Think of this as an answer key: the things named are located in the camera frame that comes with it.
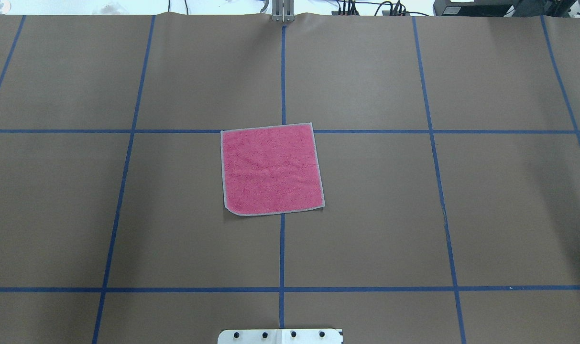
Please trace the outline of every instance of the black device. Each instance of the black device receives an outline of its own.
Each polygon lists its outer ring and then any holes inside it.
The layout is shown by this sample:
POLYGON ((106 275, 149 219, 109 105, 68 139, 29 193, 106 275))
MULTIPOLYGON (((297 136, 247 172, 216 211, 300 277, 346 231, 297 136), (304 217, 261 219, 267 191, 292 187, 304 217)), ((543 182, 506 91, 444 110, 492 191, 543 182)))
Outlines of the black device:
POLYGON ((570 17, 568 11, 576 0, 515 0, 513 17, 570 17))
POLYGON ((513 0, 434 0, 434 14, 442 17, 504 17, 512 5, 513 0))

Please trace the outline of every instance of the pink towel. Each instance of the pink towel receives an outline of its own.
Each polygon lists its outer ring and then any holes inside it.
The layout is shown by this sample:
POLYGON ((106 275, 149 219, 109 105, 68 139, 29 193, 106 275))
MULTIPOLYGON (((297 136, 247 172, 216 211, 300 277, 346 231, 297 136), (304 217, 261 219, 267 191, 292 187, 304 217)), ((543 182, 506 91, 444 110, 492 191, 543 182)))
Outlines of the pink towel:
POLYGON ((324 207, 313 126, 226 130, 221 133, 224 205, 243 216, 324 207))

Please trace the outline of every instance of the metal stand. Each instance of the metal stand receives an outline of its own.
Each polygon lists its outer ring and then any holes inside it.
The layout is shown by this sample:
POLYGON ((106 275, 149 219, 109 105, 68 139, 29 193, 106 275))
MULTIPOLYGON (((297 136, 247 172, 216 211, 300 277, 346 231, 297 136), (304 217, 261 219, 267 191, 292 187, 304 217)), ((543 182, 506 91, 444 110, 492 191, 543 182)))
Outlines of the metal stand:
POLYGON ((340 329, 224 330, 218 344, 343 344, 340 329))
POLYGON ((272 0, 274 22, 294 22, 294 0, 272 0))

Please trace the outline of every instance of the blue tape line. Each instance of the blue tape line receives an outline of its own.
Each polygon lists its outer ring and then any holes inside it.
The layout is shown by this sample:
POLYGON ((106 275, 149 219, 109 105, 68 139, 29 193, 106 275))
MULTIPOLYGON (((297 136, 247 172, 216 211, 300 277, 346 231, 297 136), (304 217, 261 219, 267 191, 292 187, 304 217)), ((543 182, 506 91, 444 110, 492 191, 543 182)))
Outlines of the blue tape line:
POLYGON ((281 124, 285 123, 285 29, 281 27, 281 124))
MULTIPOLYGON (((432 159, 434 160, 434 171, 437 176, 438 197, 443 210, 443 220, 445 221, 445 237, 447 238, 447 254, 449 256, 449 268, 451 270, 451 280, 453 287, 458 287, 458 276, 456 276, 456 263, 453 258, 453 248, 451 246, 451 234, 449 233, 449 220, 447 219, 447 207, 445 207, 445 194, 443 193, 443 183, 441 182, 440 168, 438 167, 438 154, 436 142, 434 142, 434 129, 432 128, 432 117, 430 116, 430 104, 428 102, 428 92, 426 89, 426 77, 424 75, 424 66, 421 59, 421 49, 419 48, 419 35, 417 31, 417 22, 415 17, 411 17, 413 22, 413 31, 415 35, 415 50, 417 52, 417 61, 419 64, 419 77, 421 78, 421 91, 424 96, 424 105, 426 108, 426 119, 428 121, 428 130, 430 131, 430 146, 432 147, 432 159)), ((462 304, 460 302, 460 293, 454 291, 456 298, 456 312, 458 313, 458 327, 460 328, 460 339, 462 344, 466 344, 466 335, 464 331, 464 318, 462 316, 462 304)))
POLYGON ((3 66, 3 70, 1 71, 0 76, 0 90, 1 85, 3 84, 3 79, 5 79, 5 74, 7 73, 7 68, 10 66, 11 57, 14 54, 14 50, 16 50, 16 45, 18 43, 18 39, 20 38, 20 33, 22 32, 22 28, 24 26, 24 21, 26 20, 26 16, 22 16, 22 20, 20 21, 20 25, 18 26, 18 31, 16 31, 16 36, 14 37, 14 42, 11 44, 10 53, 7 54, 7 59, 5 60, 5 65, 3 66))
POLYGON ((285 214, 279 217, 279 328, 285 327, 285 214))
POLYGON ((0 129, 0 133, 130 133, 130 129, 0 129))
MULTIPOLYGON (((451 292, 451 291, 567 291, 580 285, 476 285, 441 287, 284 287, 285 292, 451 292)), ((0 287, 0 292, 103 292, 105 293, 217 293, 217 292, 279 292, 278 287, 0 287)))
POLYGON ((286 292, 411 292, 454 291, 454 287, 286 287, 286 292))
POLYGON ((454 130, 454 129, 434 129, 435 134, 574 134, 573 130, 454 130))
MULTIPOLYGON (((135 133, 218 134, 227 129, 135 129, 135 133)), ((131 129, 0 129, 0 133, 131 133, 131 129)), ((428 134, 426 129, 316 129, 316 134, 428 134)), ((547 134, 574 135, 574 130, 434 129, 434 134, 547 134)))
POLYGON ((147 61, 150 57, 150 48, 152 47, 152 35, 154 33, 154 24, 156 16, 152 16, 150 23, 150 33, 147 39, 147 47, 145 48, 145 57, 143 58, 143 69, 141 70, 141 80, 139 81, 139 91, 137 92, 137 102, 135 103, 135 112, 132 116, 131 136, 128 139, 128 148, 126 149, 126 160, 124 161, 124 171, 122 172, 122 181, 120 183, 120 194, 118 196, 118 205, 115 209, 115 218, 113 219, 113 229, 111 232, 111 241, 109 242, 109 251, 107 254, 107 263, 105 264, 105 273, 102 280, 102 292, 100 292, 99 308, 97 311, 97 321, 95 322, 95 330, 92 336, 92 343, 96 344, 98 341, 98 333, 100 330, 100 320, 102 319, 102 310, 105 307, 106 288, 109 282, 109 270, 111 268, 111 260, 113 257, 113 248, 115 247, 115 238, 118 232, 118 224, 120 222, 120 210, 122 208, 122 201, 124 198, 124 188, 126 187, 126 176, 128 176, 128 166, 131 161, 132 144, 134 143, 135 129, 137 129, 137 119, 139 118, 139 107, 141 106, 141 95, 143 93, 143 84, 145 83, 145 73, 147 71, 147 61))
POLYGON ((558 70, 557 63, 556 63, 556 57, 554 56, 554 50, 551 47, 549 33, 547 32, 547 24, 545 24, 545 17, 543 17, 543 15, 541 15, 541 25, 543 26, 543 33, 545 34, 545 41, 547 42, 547 49, 549 50, 549 57, 551 58, 551 64, 554 66, 554 72, 556 72, 556 77, 558 80, 559 89, 561 89, 561 95, 564 97, 564 102, 566 103, 566 107, 568 109, 568 115, 570 115, 572 127, 574 128, 574 133, 577 135, 577 141, 579 142, 579 148, 580 148, 579 127, 577 126, 577 121, 574 118, 574 113, 572 112, 572 107, 570 106, 570 101, 568 100, 566 88, 564 87, 564 83, 561 80, 561 75, 559 74, 559 70, 558 70))
POLYGON ((277 287, 228 287, 228 288, 107 288, 107 292, 187 292, 187 293, 203 293, 203 292, 279 292, 277 287))
POLYGON ((458 287, 458 291, 580 290, 580 285, 483 285, 458 287))
POLYGON ((137 129, 135 133, 195 133, 195 134, 219 134, 225 129, 137 129))
POLYGON ((428 130, 414 130, 414 129, 363 129, 363 130, 351 130, 351 129, 318 129, 313 131, 316 134, 427 134, 428 130))
POLYGON ((0 287, 0 292, 102 292, 102 288, 0 287))

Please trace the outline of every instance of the black cable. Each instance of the black cable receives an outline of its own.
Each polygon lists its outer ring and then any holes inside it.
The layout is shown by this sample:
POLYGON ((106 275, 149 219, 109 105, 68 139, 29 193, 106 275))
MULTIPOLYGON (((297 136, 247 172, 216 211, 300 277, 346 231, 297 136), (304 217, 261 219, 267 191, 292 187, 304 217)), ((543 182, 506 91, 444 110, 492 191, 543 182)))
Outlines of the black cable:
POLYGON ((379 5, 379 2, 368 2, 368 1, 354 1, 356 4, 369 4, 369 5, 379 5))
POLYGON ((390 11, 390 15, 398 15, 397 13, 401 11, 401 6, 402 6, 401 0, 398 0, 398 2, 394 5, 392 11, 390 11))
POLYGON ((397 15, 410 14, 410 13, 421 14, 421 15, 425 15, 426 17, 430 17, 429 14, 425 14, 425 13, 421 13, 421 12, 416 12, 416 11, 404 11, 404 12, 398 13, 397 15))
POLYGON ((266 12, 267 8, 268 8, 268 0, 265 0, 264 5, 262 6, 262 9, 260 10, 260 13, 266 12))
POLYGON ((400 12, 406 12, 406 6, 404 6, 403 4, 401 4, 400 0, 398 0, 398 4, 400 5, 399 7, 399 11, 400 12))
POLYGON ((375 15, 377 15, 377 13, 379 13, 379 9, 380 9, 380 8, 381 8, 383 5, 385 5, 386 3, 387 3, 387 4, 390 4, 390 13, 392 12, 392 6, 394 6, 394 4, 392 4, 392 2, 391 2, 391 1, 384 1, 384 2, 382 2, 381 4, 379 4, 379 7, 377 7, 377 10, 375 11, 375 15))
POLYGON ((358 9, 356 8, 355 0, 349 0, 349 15, 360 15, 358 9))

